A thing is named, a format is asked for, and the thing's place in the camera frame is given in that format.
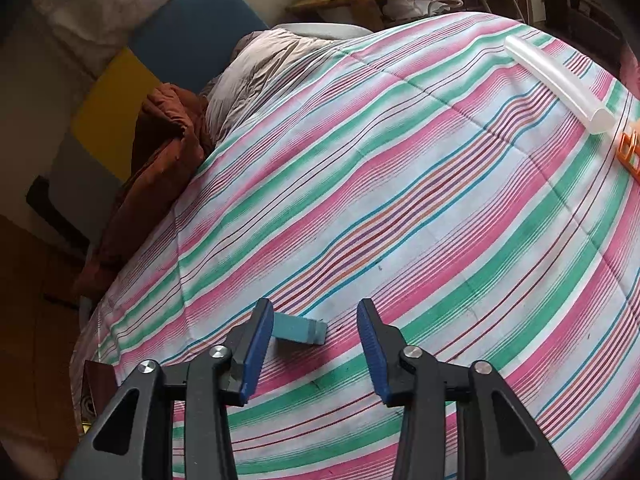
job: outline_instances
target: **pink stripe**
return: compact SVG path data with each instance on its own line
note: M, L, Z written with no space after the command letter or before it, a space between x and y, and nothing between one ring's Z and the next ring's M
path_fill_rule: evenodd
M238 320L238 322L240 322L240 321L241 321L241 320ZM210 344L210 341L209 341L209 342L204 342L204 344ZM193 351L195 352L195 351L196 351L196 349L194 349ZM190 352L190 353L191 353L191 352ZM184 358L184 357L182 356L181 358Z
M340 478L362 479L362 478L386 478L388 477L396 460L398 444L383 447L364 456L359 456L346 462L340 462L308 473L300 473L290 476L278 476L286 480L329 480ZM378 471L379 476L370 476L370 472Z
M501 72L501 73L502 73L502 72L504 72L504 71L509 71L509 70L512 70L512 69L502 69L501 71L496 71L496 72ZM524 71L523 71L521 68L519 68L519 69L517 69L517 70L518 70L518 72L522 73L522 74L523 74L523 76L524 76ZM475 94L475 95L468 96L468 97L466 98L466 100L478 99L478 95L479 95L479 94ZM452 110L452 109L447 110L447 111L445 112L445 114L450 115L450 116L453 116L453 117L457 117L457 116L459 115L459 113L458 113L457 111ZM441 125L446 124L446 123L444 123L444 122L442 121L442 119L440 120L440 123L441 123ZM434 128L434 130L435 130L435 129L436 129L436 125L435 125L435 124L430 124L428 129L431 129L431 128ZM229 280L225 280L225 282L223 282L223 285L228 286L228 284L229 284L229 283L230 283L230 281L229 281ZM193 303L192 305L190 305L189 307L187 307L187 308L185 309L185 312L187 312L188 314L190 314L190 316L192 316L193 314L191 314L191 313L192 313L192 312L194 312L194 313L196 313L196 316L197 316L198 311L200 310L200 305L201 305L201 304L202 304L203 306L208 306L208 305L211 305L211 304L219 304L219 303L218 303L218 301L217 301L215 298L213 298L213 297L212 297L211 292L209 292L209 293L205 294L203 297L200 297L200 298L198 298L196 301L194 301L194 303ZM191 322L191 323L193 323L193 322L195 322L196 320L197 320L197 317L195 317L195 319L190 319L190 322ZM174 328L172 328L170 325L171 325L171 324L169 323L169 324L166 326L166 328L168 329L166 332L162 332L162 339L163 339L163 340L164 340L164 339L167 339L171 334L175 334L175 333L177 333L177 332L175 332L175 329L174 329ZM147 345L148 343L149 343L149 341L145 342L145 343L143 344L144 348L142 349L142 351L143 351L145 354L147 354L147 355L149 355L149 352L150 352L150 351L152 351L152 349L150 349L150 348L147 348L147 347L146 347L146 345Z
M618 404L616 403L616 399L619 400L620 394L624 393L625 387L628 386L630 381L634 380L633 374L631 374L631 376L625 376L624 380L625 381L622 385L622 388L620 388L619 390L615 391L612 394L612 399L611 398L607 399L605 403L606 405L602 407L603 409L600 411L596 420L593 421L590 425L588 425L588 427L585 428L582 433L577 434L578 431L580 431L579 429L576 429L574 431L574 434L572 435L574 438L572 438L570 442L567 442L568 445L563 449L562 455L560 456L560 458L563 461L570 460L571 457L574 457L574 459L577 461L581 460L582 457L584 456L583 453L580 452L580 448L582 447L583 440L586 438L591 438L593 436L596 436L596 441L597 441L601 439L604 436L604 434L607 433L608 430L610 430L610 426L605 428L602 427L602 421L608 419L612 413L616 412L616 410L623 409L623 406L622 407L618 406Z
M591 469L591 472L586 476L586 479L592 478L594 473L600 473L600 469L602 468L602 465L605 463L609 464L611 462L612 456L618 456L619 453L621 453L622 450L625 449L626 446L630 443L633 435L637 430L638 430L638 414L636 413L636 418L634 418L630 422L626 430L619 437L618 441L613 446L609 447L606 453L601 455L600 460Z
M566 46L562 44L559 40L555 40L552 44L548 46L548 52L555 53L559 48L565 48Z
M430 124L430 127L428 128L428 129L430 130L430 132L431 132L431 133L433 133L433 132L434 132L434 130L431 130L431 128L432 128L432 127L433 127L433 125L432 125L432 124ZM374 165L376 165L376 166L378 166L378 165L379 165L379 163L378 163L375 159L373 159L371 162L372 162ZM328 208L333 208L333 205L332 205L330 202L326 202L324 205L322 205L322 206L318 206L318 207L328 207ZM269 244L265 245L265 246L263 247L263 250L264 250L264 251L270 251L270 252L273 252L273 249L271 249L271 247L270 247L270 245L269 245ZM228 286L228 284L229 284L229 283L230 283L230 280L229 280L229 279L227 279L227 280L225 280L225 281L222 283L222 285L224 285L224 286ZM199 307L199 302L202 302L202 304L203 304L203 305L208 305L208 304L209 304L209 305L210 305L210 304L220 304L220 301L221 301L221 300L220 300L219 298L215 298L215 297L213 297L213 296L212 296L212 294L213 294L213 293L215 293L215 292L216 292L216 290L214 289L214 290L212 290L212 291L208 292L207 294L203 295L202 297L198 298L196 301L194 301L194 303L193 303L192 305L190 305L190 306L188 307L188 309L190 310L192 307L193 307L193 308Z
M576 442L579 442L579 446L569 456L563 456L562 462L564 466L571 470L583 457L585 457L590 450L596 445L596 443L604 436L607 431L615 424L616 419L622 414L625 406L638 392L640 387L640 361L636 361L636 368L633 371L631 378L625 383L625 387L621 392L615 396L610 402L610 409L607 415L598 420L597 425L591 428L591 431L587 435L581 435L579 438L576 436Z
M268 160L263 166L257 170L245 184L239 186L237 190L234 191L232 195L226 200L225 205L217 208L213 215L206 216L204 221L201 221L198 230L192 233L190 236L186 238L186 240L180 245L180 253L184 254L188 252L193 246L198 244L203 235L208 234L210 229L219 223L220 218L222 218L231 208L231 206L235 205L239 198L247 195L247 193L257 187L263 180L267 179L268 176L273 174L275 171L279 170L282 166L286 165L288 162L293 160L300 153L304 152L309 146L317 142L319 139L322 139L326 134L340 125L344 120L348 117L354 116L359 110L362 110L367 104L373 101L380 93L388 90L392 85L396 83L396 80L388 77L381 76L376 79L378 83L375 87L370 88L367 92L361 93L355 99L350 99L348 101L348 106L341 107L339 114L334 114L331 117L328 117L327 120L322 121L319 125L313 127L311 131L302 133L299 137L297 137L296 142L292 142L288 144L283 150L275 153L270 160ZM217 245L221 244L226 238L221 238L217 243L211 248L213 250ZM193 267L189 273L192 274L197 272L200 267Z
M504 75L504 71L503 71L503 70L497 70L497 71L496 71L496 74L495 74L495 77L496 77L496 78L499 78L500 76L503 76L503 75ZM524 70L521 72L521 75L522 75L522 76L525 76L525 75L526 75L526 73L524 72ZM487 83L485 83L485 84L484 84L484 86L491 86L491 84L493 84L493 83L494 83L494 81L493 81L493 80L491 80L491 81L488 81ZM479 89L479 91L478 91L478 94L470 96L470 97L468 98L468 100L471 100L471 99L477 99L477 98L478 98L478 95L480 95L480 94L482 94L482 97L484 97L484 95L486 94L485 90L486 90L485 88L480 88L480 89ZM523 100L523 104L526 104L527 102L528 102L528 100ZM442 114L442 115L441 115L437 120L432 121L432 123L430 123L430 124L429 124L429 128L434 128L434 130L435 130L436 128L444 127L444 126L445 126L445 124L444 124L444 123L445 123L445 121L450 120L452 117L453 117L453 118L458 118L458 117L457 117L458 115L459 115L459 112L458 112L458 111L455 111L455 110L448 110L447 112L443 113L443 114ZM394 151L394 149L393 149L393 148L390 148L390 149L388 150L388 152L389 152L389 154L391 154L391 155L393 155L393 154L395 153L395 151ZM383 164L383 162L382 162L382 163L380 163L379 161L377 161L376 163L377 163L378 165L382 165L382 164ZM324 206L325 206L325 207L330 207L330 208L334 208L334 207L335 207L335 205L334 205L333 203L325 203L325 205L324 205ZM304 232L308 232L308 226L301 226L301 227L300 227L300 229L301 229L301 230L304 230ZM269 256L272 256L273 254L277 253L278 251L277 251L277 249L276 249L275 247L273 247L273 245L272 245L272 244L268 244L268 245L263 249L263 252L266 252ZM260 268L262 268L262 269L264 268L264 263L263 263L263 262L260 262L260 264L259 264L259 265L260 265ZM251 271L247 271L246 273L247 273L248 275L251 275L251 273L252 273L252 272L251 272ZM225 280L225 285L226 285L226 284L228 284L229 282L230 282L230 280ZM223 298L212 298L212 297L210 297L210 296L207 298L207 302L215 302L216 304L219 304L221 301L223 301Z
M449 20L449 21L452 21L453 23L452 24L449 23L448 26L447 24L445 24L446 26L441 28L431 27L431 25L443 25L442 23L439 23L439 22L429 23L428 25L430 26L430 28L433 28L433 30L430 30L428 32L424 30L420 30L419 34L416 34L414 30L411 31L411 34L408 34L408 32L410 32L409 30L397 31L395 34L391 36L391 38L393 38L393 41L391 41L391 44L395 45L396 48L394 48L391 52L386 52L384 56L381 58L369 59L369 64L371 64L372 66L378 66L379 68L384 68L386 65L396 62L396 60L411 61L411 59L413 59L411 54L415 53L416 51L421 50L424 47L432 43L436 43L437 41L440 41L444 38L449 38L457 34L458 32L463 32L465 30L468 30L470 27L473 27L478 23L488 22L493 19L494 19L494 16L489 16L488 18L486 16L481 16L481 17L473 16L473 17L465 18L463 20L457 20L455 22L453 22L453 20ZM420 28L426 25L427 25L426 23L422 23L420 24ZM398 48L397 40L398 38L402 38L403 36L409 36L409 37L413 36L414 38L408 41L407 43L402 44ZM350 47L349 52L344 52L340 50L339 47L337 47L336 51L342 54L348 54L348 56L353 57L355 59L361 59L361 57L359 56L361 54L364 54L366 57L368 57L367 54L373 54L375 52L380 51L381 50L380 46L382 46L382 44L385 44L389 39L390 38L386 38L386 39L381 38L376 42L376 44L361 50L357 50L357 49L354 49L353 47ZM257 111L259 107L267 104L267 102L270 99L272 99L278 92L282 91L282 88L280 88L281 86L282 85L278 85L275 88L271 89L271 91L263 92L262 94L260 94L260 96L258 96L258 98L256 98L256 100L252 102L251 107L244 112L244 117L248 117L249 115Z
M629 200L626 202L618 226L616 227L609 245L604 252L602 261L598 264L596 271L594 272L593 276L591 276L585 289L575 301L566 317L553 330L550 336L540 345L540 347L536 349L536 351L527 360L527 362L531 361L532 364L533 362L537 363L538 361L542 361L545 354L551 352L552 349L567 346L570 341L570 339L567 337L567 333L569 332L568 327L574 324L578 324L580 317L583 315L583 311L588 312L590 303L595 302L594 295L596 294L596 289L598 288L600 282L609 281L610 287L614 287L616 285L617 281L615 279L614 273L611 272L610 267L612 266L612 264L616 263L616 255L619 253L624 253L625 249L629 247L630 243L632 243L632 237L638 230L638 217L640 212L639 206L640 197L630 196ZM618 328L622 327L623 325L625 325L624 316L621 318L620 323L618 324ZM570 387L567 387L562 395L560 395L550 406L547 407L545 412L539 416L538 420L541 425L545 424L546 421L551 417L558 420L558 416L561 415L564 410L560 410L560 412L558 412L558 410L556 410L556 406L564 406L564 409L571 408L571 412L577 413L582 409L583 405L588 402L588 399L584 402L577 402L574 397L576 395L581 396L582 394L591 391L591 389L588 387L587 389L585 389L585 386L590 386L591 388L593 388L597 384L598 375L594 374L591 369L601 362L603 355L613 355L613 352L611 351L612 343L617 339L617 330L618 329L612 331L602 348L591 359L591 361L588 363L588 366L583 368L581 373L574 379L572 385ZM521 381L527 375L532 375L532 373L530 372L529 367L524 365L519 367L517 373L512 374L511 377L513 377L513 381L517 382ZM548 424L545 427L551 434L555 429L554 426L549 426Z
M574 126L573 130L564 137L567 143L577 142L582 136L582 128L580 126ZM555 166L559 167L564 161L564 156L555 156L548 158L548 160ZM480 254L482 254L488 247L490 247L497 237L499 237L504 229L510 225L517 215L520 213L522 207L542 188L546 180L540 176L535 167L536 159L527 159L527 163L518 170L519 174L525 175L527 181L522 184L516 178L510 178L510 182L514 187L518 186L520 192L516 198L509 197L508 202L496 202L492 204L495 206L494 211L497 211L500 216L493 218L487 228L487 223L478 222L477 227L483 230L482 233L474 231L467 227L467 236L460 237L459 247L457 254L446 254L447 258L438 258L437 261L433 259L433 254L429 255L429 262L431 266L431 272L421 272L423 280L420 282L422 285L412 288L411 290L405 288L404 293L400 296L395 294L385 294L380 296L378 292L373 294L376 306L378 307L383 320L387 323L392 322L398 317L402 316L409 307L419 304L424 298L429 297L434 291L438 290L442 285L447 283L450 279L456 276L460 272L460 267L466 267L469 263L474 261ZM275 377L270 377L270 367L265 364L263 368L263 375L260 377L260 383L258 384L257 395L267 393L271 390L279 388L290 381L297 380L303 377L305 374L322 364L329 362L332 358L347 352L354 345L359 342L358 335L355 329L353 321L340 322L340 330L338 339L330 341L330 345L314 348L313 353L305 353L305 359L303 363L298 366L288 363L286 369L280 369L280 373Z
M458 32L464 31L465 29L469 28L468 27L469 25L473 25L475 21L476 20L467 18L466 20L461 20L460 22L454 22L452 26L444 27L443 29L436 31L432 41L441 39L441 38L446 38ZM502 24L502 28L498 30L503 30L504 28L505 28L505 25ZM403 59L404 56L409 56L409 54L412 54L416 50L424 48L425 44L427 43L426 38L428 37L429 36L418 36L415 41L405 44L401 48L395 51L387 53L386 56L368 63L366 66L361 67L357 72L354 72L354 73L344 73L344 70L346 69L344 65L349 65L353 63L352 57L350 56L345 57L344 60L342 60L336 66L332 67L332 69L329 70L328 74L325 74L321 79L314 82L308 88L303 89L299 93L292 94L292 96L290 96L289 99L283 103L282 107L279 107L273 112L270 112L263 120L259 121L257 124L252 126L251 129L247 131L246 134L244 134L242 139L243 141L242 144L244 145L250 144L251 143L250 139L245 140L247 139L247 135L250 135L252 132L263 132L265 129L271 128L272 123L275 124L275 127L270 132L270 136L287 132L290 128L295 126L295 124L298 123L302 118L306 117L311 111L318 108L319 105L327 102L334 95L341 92L344 88L353 87L360 82L366 81L367 79L370 78L371 75L375 74L376 72L378 72L378 70L384 68L385 66L390 65L393 62L396 62L396 60ZM449 46L447 49L447 52L454 53L460 50L460 47L463 45L464 45L464 42L459 41L458 43ZM437 56L434 58L435 60L422 59L421 65L424 65L425 61L428 61L427 65L424 65L424 68L427 66L431 66L434 62L437 62L438 60ZM331 72L340 72L340 74L336 78L331 78L329 77ZM313 94L310 99L308 99L307 96L309 94L312 94L313 92L316 92L316 93ZM300 107L298 110L296 110L293 115L289 115L289 101L291 100L295 102L305 102L305 104L302 107ZM245 154L241 156L244 156L244 158L249 158L249 160L253 160L251 157L248 157ZM212 186L215 186L217 189L219 189L221 186L216 186L216 181L220 181L220 180L221 180L220 178L216 180L213 180L213 179L210 180L210 182L207 183L206 189L207 187L211 188ZM227 182L226 181L221 182L220 184L223 184L224 186L226 186ZM200 203L204 198L206 198L206 196L202 198L196 198L196 200L190 203L189 208L190 209L196 208L197 206L200 205ZM183 214L178 216L178 228L182 228L184 225L183 216L184 216Z
M494 32L499 32L501 30L504 30L504 24L499 23L499 25L501 25L502 27L501 28L495 27L495 30L494 29L483 30L482 33L493 34ZM432 56L421 57L420 66L417 67L417 70L427 69L428 67L433 66L439 61L446 59L447 57L451 56L455 52L459 51L460 47L465 44L465 42L463 41L465 37L464 35L460 35L460 36L457 36L456 39L458 41L456 43L453 43L452 45L448 45L446 49L443 49L439 53L440 54L439 56L432 55ZM345 86L348 83L353 88L358 82L365 82L367 80L370 80L371 77L375 75L377 85L367 89L367 92L364 94L360 94L356 98L356 100L348 101L348 104L349 104L348 107L340 108L339 113L332 115L331 118L329 118L329 120L323 121L321 125L313 127L310 132L307 131L307 132L301 133L300 135L301 140L298 143L298 149L296 149L296 146L292 144L284 148L281 154L276 153L274 156L274 159L270 163L267 163L261 169L261 171L255 174L252 177L252 179L247 183L246 186L243 186L241 189L238 190L238 192L236 192L232 197L230 197L227 203L228 204L235 203L235 201L240 196L243 196L248 190L256 186L268 175L270 175L271 173L279 169L286 162L289 162L292 158L294 158L296 155L301 153L304 149L306 149L309 145L311 145L317 139L321 138L322 136L325 136L332 128L342 123L345 119L347 119L348 117L354 116L356 112L363 109L368 103L372 102L379 94L385 92L390 86L395 84L397 81L394 77L388 76L384 73L382 74L380 73L380 69L383 67L384 64L377 63L378 66L376 65L375 62L367 64L364 67L362 67L362 69L358 70L358 72L356 73L355 79L351 77L349 80L345 81L345 83L343 83L342 86ZM289 116L283 123L277 126L273 130L273 133L270 134L270 136L274 138L277 137L279 139L281 136L285 135L292 127L294 127L301 120L304 120L306 117L308 117L311 111L316 110L319 105L321 105L323 102L326 102L328 99L330 99L333 96L333 94L336 93L337 91L338 89L332 89L331 92L329 92L328 89L325 89L322 94L316 95L314 99L312 99L309 102L306 102L305 105L303 105L303 107L301 107L294 114ZM225 212L226 212L226 208L221 208L217 215L208 218L207 219L208 222L206 226L204 226L204 230L208 231L212 227L212 225L218 222L219 218ZM180 253L182 254L189 251L199 240L200 240L199 238L193 235L191 237L188 237L183 247L180 248Z
M545 431L551 436L558 434L564 426L572 420L572 416L577 415L579 410L583 408L588 402L593 399L593 396L600 390L600 388L607 381L609 376L613 373L616 365L620 362L620 359L624 355L624 352L628 349L629 345L633 341L634 331L634 319L627 316L622 316L622 324L616 327L617 333L612 340L607 341L607 348L603 349L604 352L608 349L610 353L600 353L598 356L591 360L583 369L582 373L586 370L590 370L596 374L595 381L588 384L586 391L573 392L571 396L564 395L565 402L556 406L556 411L553 414L547 413L548 419L544 424ZM582 382L586 382L590 378L582 377ZM576 381L575 388L580 388L580 381ZM575 406L571 404L569 399L575 401Z
M551 152L553 153L553 152L554 152L554 150L551 150Z
M536 385L543 379L546 371L551 369L558 363L562 357L567 354L576 344L577 340L584 334L584 331L590 326L592 320L600 311L602 300L606 296L605 290L610 290L612 286L616 286L615 280L611 281L612 275L610 271L616 272L621 269L629 256L629 251L620 251L613 254L607 253L607 261L609 266L601 263L595 271L592 279L587 283L586 288L578 297L566 317L561 321L557 331L554 331L550 338L542 343L542 346L532 355L532 359L540 359L540 363L536 365L536 373L529 373L522 370L520 376L514 377L513 388L519 391L520 398L523 402L527 402L528 396L524 394L526 391L537 391Z
M496 127L497 132L495 135L481 137L477 142L478 146L471 145L467 150L465 150L466 158L460 156L460 159L457 161L454 169L446 168L445 170L443 167L442 170L439 168L434 171L426 183L422 184L419 188L408 193L404 197L405 202L396 206L393 210L380 213L378 222L375 224L374 228L367 228L364 232L362 232L362 229L357 229L344 237L340 244L334 248L335 254L325 257L323 263L319 262L316 264L313 273L308 272L308 274L312 274L312 277L309 280L305 280L300 283L300 279L298 279L298 283L293 283L289 285L287 290L283 289L281 291L281 294L284 294L283 298L276 294L272 298L273 301L278 303L279 308L283 308L287 305L284 310L288 313L298 312L300 308L304 308L305 305L308 305L313 301L313 298L318 297L322 292L324 292L324 290L326 290L326 287L322 287L322 284L336 273L334 269L340 268L340 265L345 259L350 258L350 260L347 261L350 265L355 265L358 260L362 262L363 258L369 259L372 251L377 250L376 248L385 240L383 238L383 234L385 232L393 232L394 226L397 223L408 221L413 218L414 212L422 211L423 208L426 208L430 203L436 203L440 199L444 200L449 198L453 187L472 182L476 175L470 173L467 168L479 168L476 171L481 171L485 164L490 164L491 161L494 160L494 158L504 149L505 142L500 136L500 130L512 132L519 131L520 127L528 122L529 118L536 116L539 110L543 110L546 107L545 105L550 101L551 99L544 101L542 95L539 95L531 101L523 100L520 105L514 106L514 109L512 110L512 117L514 117L513 120L511 118L507 118L507 124L505 124L504 127L502 127L502 124ZM509 122L514 123L511 130L508 130ZM446 178L441 182L438 182L439 178L443 174L446 174ZM395 236L399 237L401 234L402 231L397 233ZM358 249L357 252L354 253L350 246L352 244L356 244L358 238L363 235L368 237L365 240L366 245L360 248L358 248L359 245L356 245L356 248ZM347 253L343 256L339 256L340 249L347 251ZM292 288L294 286L300 290L293 290ZM288 306L288 304L291 303L291 300L287 301L289 299L287 296L290 296L293 293L295 293L297 297L294 297L295 303L293 303L294 307L292 308L291 306Z

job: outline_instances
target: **blue foam block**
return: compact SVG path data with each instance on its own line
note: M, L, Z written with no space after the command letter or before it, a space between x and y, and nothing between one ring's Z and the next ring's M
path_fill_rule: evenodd
M323 345L326 338L326 323L276 312L273 316L272 335L277 339L286 339L287 341Z

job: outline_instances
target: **bed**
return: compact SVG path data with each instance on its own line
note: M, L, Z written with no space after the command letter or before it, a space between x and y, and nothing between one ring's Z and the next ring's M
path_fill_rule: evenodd
M399 410L375 394L360 298L438 359L492 362L572 478L599 478L640 416L640 186L502 46L580 76L618 131L640 104L562 41L461 12L330 43L271 79L136 255L76 344L118 381L224 339L255 301L328 323L275 341L229 424L243 479L390 478ZM174 476L184 476L184 410ZM456 475L447 408L447 479Z

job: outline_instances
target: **brown blanket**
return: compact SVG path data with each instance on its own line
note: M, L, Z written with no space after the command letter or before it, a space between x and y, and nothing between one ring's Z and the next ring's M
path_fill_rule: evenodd
M100 300L211 153L206 110L205 98L168 83L146 97L136 121L132 176L76 280L79 296Z

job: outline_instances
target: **orange object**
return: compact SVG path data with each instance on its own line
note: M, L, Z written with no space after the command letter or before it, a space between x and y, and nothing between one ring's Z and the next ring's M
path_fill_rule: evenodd
M629 173L640 184L640 129L638 123L631 124L631 133L622 132L620 145L616 152L618 160L628 169Z

